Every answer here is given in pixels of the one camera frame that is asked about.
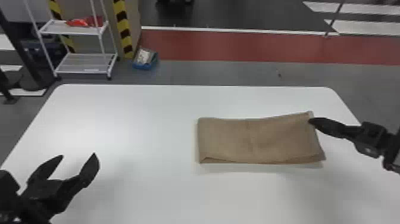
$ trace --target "red floor stripe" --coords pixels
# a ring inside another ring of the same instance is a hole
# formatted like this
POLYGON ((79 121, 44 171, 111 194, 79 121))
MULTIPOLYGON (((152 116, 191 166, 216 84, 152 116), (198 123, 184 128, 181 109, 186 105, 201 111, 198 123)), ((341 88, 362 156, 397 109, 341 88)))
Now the red floor stripe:
POLYGON ((165 60, 400 65, 400 39, 390 37, 143 30, 140 44, 165 60))

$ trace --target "beige cloth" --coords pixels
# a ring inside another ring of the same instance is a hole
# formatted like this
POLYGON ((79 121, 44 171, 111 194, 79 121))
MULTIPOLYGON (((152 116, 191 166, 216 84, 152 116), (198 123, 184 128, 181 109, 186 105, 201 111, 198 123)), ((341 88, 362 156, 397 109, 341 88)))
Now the beige cloth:
POLYGON ((298 164, 325 160, 312 112, 263 119, 200 118, 200 163, 298 164))

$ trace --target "shelf rack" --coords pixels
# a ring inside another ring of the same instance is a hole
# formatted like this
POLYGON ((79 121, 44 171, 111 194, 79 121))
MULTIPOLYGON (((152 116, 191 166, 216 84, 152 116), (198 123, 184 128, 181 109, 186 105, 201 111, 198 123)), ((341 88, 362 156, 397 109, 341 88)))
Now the shelf rack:
POLYGON ((106 74, 107 79, 111 80, 111 71, 113 70, 115 61, 118 58, 117 47, 115 45, 115 40, 113 32, 110 28, 109 19, 104 7, 104 0, 100 0, 101 8, 104 14, 105 21, 102 26, 99 26, 97 20, 97 14, 93 0, 89 0, 90 6, 92 7, 92 14, 95 21, 95 27, 71 27, 65 23, 65 20, 55 20, 53 18, 50 9, 48 8, 48 13, 50 20, 40 29, 36 25, 35 18, 33 17, 32 11, 30 10, 28 0, 24 0, 26 10, 29 17, 33 23, 33 27, 37 33, 40 44, 42 45, 43 51, 45 53, 46 59, 49 66, 53 72, 54 78, 59 79, 58 74, 60 73, 81 73, 81 74, 106 74), (114 47, 113 54, 106 54, 104 50, 102 36, 105 30, 110 31, 110 36, 112 40, 112 45, 114 47), (62 42, 67 50, 67 54, 61 60, 57 68, 53 66, 50 56, 45 47, 42 35, 70 35, 70 36, 97 36, 100 43, 101 54, 76 54, 71 53, 67 45, 62 42))

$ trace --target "striped hazard post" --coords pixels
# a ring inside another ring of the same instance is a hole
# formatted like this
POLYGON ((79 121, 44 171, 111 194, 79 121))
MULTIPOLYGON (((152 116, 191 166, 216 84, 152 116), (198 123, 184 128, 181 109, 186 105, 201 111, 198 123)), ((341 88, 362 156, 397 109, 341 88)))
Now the striped hazard post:
POLYGON ((114 0, 114 14, 117 18, 117 28, 121 36, 121 45, 125 58, 133 58, 132 37, 129 31, 129 21, 125 10, 125 0, 114 0))
MULTIPOLYGON (((49 8, 53 18, 56 20, 63 20, 61 17, 61 9, 56 0, 49 0, 49 8)), ((75 53, 74 43, 69 35, 61 35, 62 41, 67 45, 71 53, 75 53)))

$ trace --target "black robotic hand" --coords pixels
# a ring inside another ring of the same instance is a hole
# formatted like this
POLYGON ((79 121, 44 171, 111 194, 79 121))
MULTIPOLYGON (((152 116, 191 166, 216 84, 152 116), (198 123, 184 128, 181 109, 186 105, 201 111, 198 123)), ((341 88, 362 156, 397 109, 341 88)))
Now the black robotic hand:
POLYGON ((62 155, 40 165, 29 177, 27 188, 18 195, 20 186, 5 170, 0 170, 0 224, 47 224, 56 214, 66 210, 73 197, 89 186, 100 169, 96 154, 92 154, 80 173, 66 180, 48 180, 62 155))
POLYGON ((335 138, 354 143, 358 152, 379 158, 383 156, 383 168, 400 174, 400 130, 394 135, 381 125, 363 122, 361 126, 347 126, 325 117, 308 121, 316 129, 335 138))

